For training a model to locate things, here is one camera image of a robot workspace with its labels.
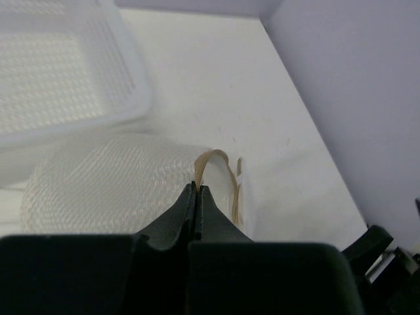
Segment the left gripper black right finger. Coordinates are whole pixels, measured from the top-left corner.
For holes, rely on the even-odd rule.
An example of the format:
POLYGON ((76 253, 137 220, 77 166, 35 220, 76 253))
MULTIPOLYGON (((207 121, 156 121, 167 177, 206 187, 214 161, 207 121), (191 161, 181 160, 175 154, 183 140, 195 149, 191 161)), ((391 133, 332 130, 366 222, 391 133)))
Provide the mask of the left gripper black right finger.
POLYGON ((201 186, 196 197, 195 240, 207 243, 252 242, 217 207, 209 187, 201 186))

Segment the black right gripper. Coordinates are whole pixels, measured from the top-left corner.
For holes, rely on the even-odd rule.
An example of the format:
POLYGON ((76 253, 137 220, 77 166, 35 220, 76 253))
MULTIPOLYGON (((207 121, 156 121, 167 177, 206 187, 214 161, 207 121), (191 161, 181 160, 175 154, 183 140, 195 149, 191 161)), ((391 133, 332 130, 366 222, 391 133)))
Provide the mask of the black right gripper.
POLYGON ((371 225, 343 251, 366 314, 419 313, 419 252, 393 241, 383 227, 371 225))

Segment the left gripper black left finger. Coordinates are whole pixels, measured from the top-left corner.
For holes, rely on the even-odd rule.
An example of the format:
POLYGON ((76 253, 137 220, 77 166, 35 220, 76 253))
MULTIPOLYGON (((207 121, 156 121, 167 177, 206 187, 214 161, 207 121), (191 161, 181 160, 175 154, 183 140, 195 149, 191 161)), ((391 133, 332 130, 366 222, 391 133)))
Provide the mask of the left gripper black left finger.
POLYGON ((196 185, 187 184, 177 200, 145 228, 135 234, 136 251, 170 251, 190 236, 196 211, 196 185))

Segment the white perforated plastic basket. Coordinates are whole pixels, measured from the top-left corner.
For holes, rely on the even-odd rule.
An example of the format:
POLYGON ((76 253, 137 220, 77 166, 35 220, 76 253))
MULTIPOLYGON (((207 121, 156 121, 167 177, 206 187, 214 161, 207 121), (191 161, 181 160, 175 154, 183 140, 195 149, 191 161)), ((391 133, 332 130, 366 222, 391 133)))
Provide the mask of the white perforated plastic basket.
POLYGON ((1 146, 143 116, 146 70, 113 1, 1 2, 1 146))

